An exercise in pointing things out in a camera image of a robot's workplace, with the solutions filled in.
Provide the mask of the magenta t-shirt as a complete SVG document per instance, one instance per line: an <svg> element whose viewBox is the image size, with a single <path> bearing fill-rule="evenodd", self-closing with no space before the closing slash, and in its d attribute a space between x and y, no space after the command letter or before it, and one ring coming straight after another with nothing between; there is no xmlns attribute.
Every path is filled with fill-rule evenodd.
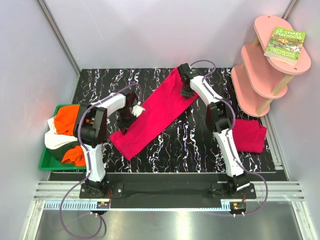
<svg viewBox="0 0 320 240"><path fill-rule="evenodd" d="M198 97L181 96L182 79L174 68L163 83L142 104L145 109L125 134L113 133L109 139L125 159L131 160L173 123Z"/></svg>

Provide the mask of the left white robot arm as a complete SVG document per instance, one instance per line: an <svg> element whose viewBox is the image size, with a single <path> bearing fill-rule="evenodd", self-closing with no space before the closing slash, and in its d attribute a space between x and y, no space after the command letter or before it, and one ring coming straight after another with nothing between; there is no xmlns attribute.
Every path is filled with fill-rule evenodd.
<svg viewBox="0 0 320 240"><path fill-rule="evenodd" d="M102 143L107 134L107 118L117 113L116 124L121 134L142 113L136 93L112 93L96 103L82 103L76 116L73 136L77 138L83 150L86 176L80 181L81 191L103 198L108 193L106 170L102 156Z"/></svg>

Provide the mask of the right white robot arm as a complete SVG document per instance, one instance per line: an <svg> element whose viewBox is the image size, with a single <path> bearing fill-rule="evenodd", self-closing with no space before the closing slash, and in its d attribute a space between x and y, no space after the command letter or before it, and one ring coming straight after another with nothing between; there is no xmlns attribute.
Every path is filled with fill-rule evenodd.
<svg viewBox="0 0 320 240"><path fill-rule="evenodd" d="M206 81L206 77L198 70L192 69L188 63L181 64L177 70L182 81L180 95L187 99L198 95L206 105L205 125L218 142L228 177L227 184L220 194L228 193L232 198L239 198L250 185L250 181L240 163L233 138L236 116L231 102L215 92Z"/></svg>

